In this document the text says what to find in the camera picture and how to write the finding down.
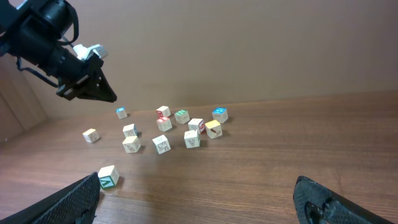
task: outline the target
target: textured black surface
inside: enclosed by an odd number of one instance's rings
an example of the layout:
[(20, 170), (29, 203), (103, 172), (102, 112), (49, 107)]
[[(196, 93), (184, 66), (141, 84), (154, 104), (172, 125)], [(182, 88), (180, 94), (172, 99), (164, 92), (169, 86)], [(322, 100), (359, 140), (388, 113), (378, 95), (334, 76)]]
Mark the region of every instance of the textured black surface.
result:
[(100, 180), (97, 173), (94, 172), (33, 223), (93, 223), (99, 199)]

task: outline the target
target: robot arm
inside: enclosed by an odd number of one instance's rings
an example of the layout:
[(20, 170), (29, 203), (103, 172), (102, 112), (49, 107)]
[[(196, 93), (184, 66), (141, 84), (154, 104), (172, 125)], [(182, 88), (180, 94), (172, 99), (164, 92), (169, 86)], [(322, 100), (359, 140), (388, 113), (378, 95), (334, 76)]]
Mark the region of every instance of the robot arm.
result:
[[(59, 41), (73, 24), (73, 40)], [(105, 52), (102, 46), (88, 49), (81, 45), (75, 57), (64, 45), (71, 45), (79, 35), (76, 10), (65, 0), (27, 0), (14, 8), (8, 0), (0, 0), (0, 56), (17, 57), (19, 70), (41, 78), (57, 87), (57, 95), (114, 102), (117, 96), (101, 70)], [(37, 65), (58, 84), (31, 68), (21, 68), (21, 58)]]

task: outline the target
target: block with green letter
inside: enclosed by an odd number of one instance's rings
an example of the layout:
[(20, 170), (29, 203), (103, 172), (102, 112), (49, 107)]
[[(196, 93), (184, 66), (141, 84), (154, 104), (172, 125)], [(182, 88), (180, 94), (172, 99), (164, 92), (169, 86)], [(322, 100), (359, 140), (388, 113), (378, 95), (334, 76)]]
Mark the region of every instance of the block with green letter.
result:
[(102, 189), (110, 189), (118, 183), (119, 173), (114, 165), (102, 167), (98, 172), (98, 178)]

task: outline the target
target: wall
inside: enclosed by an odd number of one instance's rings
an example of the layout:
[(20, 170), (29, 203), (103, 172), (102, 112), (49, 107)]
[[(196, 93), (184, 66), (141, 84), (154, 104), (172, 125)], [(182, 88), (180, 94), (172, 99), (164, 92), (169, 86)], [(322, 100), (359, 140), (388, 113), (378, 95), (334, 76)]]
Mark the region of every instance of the wall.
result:
[(395, 0), (70, 2), (118, 101), (69, 102), (27, 76), (49, 117), (398, 89)]

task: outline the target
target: toy block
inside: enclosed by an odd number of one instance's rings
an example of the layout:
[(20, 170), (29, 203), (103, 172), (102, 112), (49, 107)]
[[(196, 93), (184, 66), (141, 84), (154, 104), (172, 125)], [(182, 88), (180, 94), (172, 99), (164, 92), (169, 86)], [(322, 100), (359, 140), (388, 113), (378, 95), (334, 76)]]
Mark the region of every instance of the toy block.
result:
[(184, 134), (185, 144), (187, 148), (199, 147), (200, 145), (200, 135), (196, 130), (186, 131)]
[(98, 172), (99, 183), (102, 189), (115, 187), (119, 180), (119, 173), (114, 165), (102, 167)]
[(210, 121), (205, 124), (207, 135), (214, 139), (223, 135), (223, 130), (221, 129), (221, 124), (216, 121)]
[(156, 120), (157, 126), (163, 132), (172, 129), (172, 122), (170, 118), (163, 117)]
[(83, 133), (83, 136), (85, 137), (86, 142), (89, 142), (89, 143), (93, 143), (93, 142), (97, 141), (100, 138), (100, 136), (98, 135), (97, 131), (95, 129), (92, 129), (92, 128), (87, 130), (87, 131), (85, 131)]
[(123, 147), (126, 153), (138, 152), (141, 144), (137, 136), (129, 136), (123, 141)]
[(158, 118), (163, 118), (163, 117), (169, 117), (171, 115), (170, 109), (168, 106), (161, 106), (160, 108), (156, 109), (157, 117)]
[(228, 113), (226, 108), (216, 108), (213, 110), (213, 119), (217, 120), (221, 124), (228, 120)]
[(159, 154), (163, 154), (171, 149), (169, 140), (167, 140), (166, 136), (164, 135), (154, 138), (152, 141), (154, 142), (156, 150)]
[(205, 121), (200, 118), (192, 118), (192, 120), (188, 123), (189, 130), (198, 131), (202, 133), (205, 130)]
[(177, 113), (175, 113), (174, 116), (175, 116), (175, 120), (177, 121), (177, 123), (180, 123), (180, 124), (185, 124), (186, 122), (188, 122), (190, 120), (188, 111), (186, 111), (186, 110), (180, 110)]
[(118, 114), (119, 119), (127, 118), (127, 113), (124, 108), (116, 109), (116, 114)]
[(135, 124), (126, 125), (123, 127), (124, 137), (136, 136), (137, 135), (137, 126)]

